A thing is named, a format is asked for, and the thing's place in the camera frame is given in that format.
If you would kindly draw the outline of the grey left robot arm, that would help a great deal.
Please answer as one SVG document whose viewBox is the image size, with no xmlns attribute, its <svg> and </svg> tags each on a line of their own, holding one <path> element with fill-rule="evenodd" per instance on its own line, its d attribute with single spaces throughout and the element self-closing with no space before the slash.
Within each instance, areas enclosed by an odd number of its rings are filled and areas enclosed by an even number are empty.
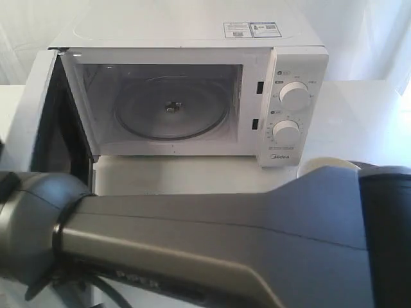
<svg viewBox="0 0 411 308">
<path fill-rule="evenodd" d="M 322 167 L 249 194 L 97 196 L 1 173 L 1 276 L 108 280 L 201 307 L 409 307 L 410 170 Z"/>
</svg>

